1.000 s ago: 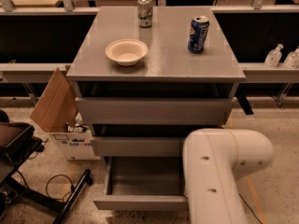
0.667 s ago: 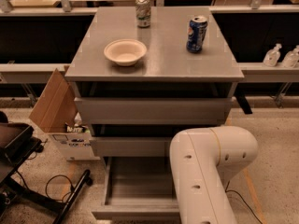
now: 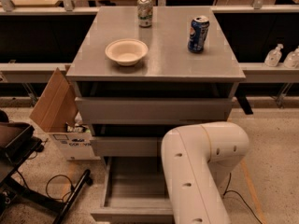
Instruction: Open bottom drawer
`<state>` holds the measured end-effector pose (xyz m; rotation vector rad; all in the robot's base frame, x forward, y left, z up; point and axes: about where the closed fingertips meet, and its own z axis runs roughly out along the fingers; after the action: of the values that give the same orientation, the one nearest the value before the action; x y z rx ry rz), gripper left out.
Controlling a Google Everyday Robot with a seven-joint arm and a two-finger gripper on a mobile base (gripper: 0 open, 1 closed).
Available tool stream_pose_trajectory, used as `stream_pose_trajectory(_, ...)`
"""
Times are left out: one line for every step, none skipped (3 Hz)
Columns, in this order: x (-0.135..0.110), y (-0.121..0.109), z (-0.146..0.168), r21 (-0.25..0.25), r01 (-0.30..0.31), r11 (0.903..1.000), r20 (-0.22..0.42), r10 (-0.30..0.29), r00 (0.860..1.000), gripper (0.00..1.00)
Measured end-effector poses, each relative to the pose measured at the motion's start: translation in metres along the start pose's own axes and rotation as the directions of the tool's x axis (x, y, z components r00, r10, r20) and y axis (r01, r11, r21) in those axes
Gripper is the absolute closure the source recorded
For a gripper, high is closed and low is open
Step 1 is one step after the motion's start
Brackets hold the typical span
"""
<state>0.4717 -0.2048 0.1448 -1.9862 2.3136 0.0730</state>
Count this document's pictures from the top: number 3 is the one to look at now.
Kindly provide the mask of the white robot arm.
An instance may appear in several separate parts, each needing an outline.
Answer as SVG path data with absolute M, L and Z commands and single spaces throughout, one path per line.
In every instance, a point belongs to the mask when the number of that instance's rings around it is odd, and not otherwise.
M 174 128 L 161 157 L 176 224 L 231 224 L 219 184 L 249 151 L 246 132 L 231 122 Z

